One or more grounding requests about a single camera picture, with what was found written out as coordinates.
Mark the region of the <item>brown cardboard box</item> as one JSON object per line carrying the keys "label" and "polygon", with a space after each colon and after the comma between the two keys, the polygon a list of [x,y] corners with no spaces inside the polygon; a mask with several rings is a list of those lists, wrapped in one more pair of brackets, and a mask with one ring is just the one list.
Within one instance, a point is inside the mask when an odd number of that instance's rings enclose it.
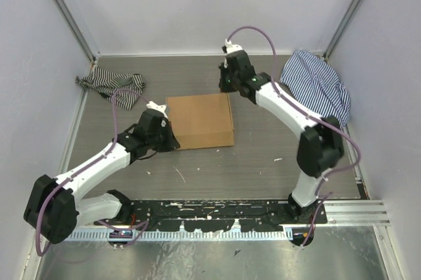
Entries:
{"label": "brown cardboard box", "polygon": [[181,150],[231,147],[235,144],[227,93],[169,97],[166,104]]}

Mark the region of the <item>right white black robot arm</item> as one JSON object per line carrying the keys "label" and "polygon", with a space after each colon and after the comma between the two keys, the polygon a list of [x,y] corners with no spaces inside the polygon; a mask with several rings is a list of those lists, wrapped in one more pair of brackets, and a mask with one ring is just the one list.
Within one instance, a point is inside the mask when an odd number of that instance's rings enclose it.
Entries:
{"label": "right white black robot arm", "polygon": [[271,77],[255,72],[248,54],[239,45],[224,47],[224,62],[219,66],[219,88],[223,93],[238,92],[253,104],[266,109],[283,122],[298,138],[297,184],[288,196],[287,212],[295,223],[312,217],[318,200],[316,192],[322,176],[334,168],[345,154],[340,134],[325,126],[339,127],[334,116],[327,118],[307,109],[284,93]]}

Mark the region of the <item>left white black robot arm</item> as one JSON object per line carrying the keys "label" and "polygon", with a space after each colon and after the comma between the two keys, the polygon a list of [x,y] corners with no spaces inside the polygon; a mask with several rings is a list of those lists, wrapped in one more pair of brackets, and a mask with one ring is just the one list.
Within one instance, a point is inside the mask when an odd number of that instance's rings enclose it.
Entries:
{"label": "left white black robot arm", "polygon": [[180,148],[164,105],[148,105],[139,119],[119,133],[102,151],[56,177],[43,175],[32,188],[24,220],[36,230],[36,239],[64,241],[77,227],[101,220],[130,223],[132,201],[117,190],[86,198],[88,192],[112,174],[153,153]]}

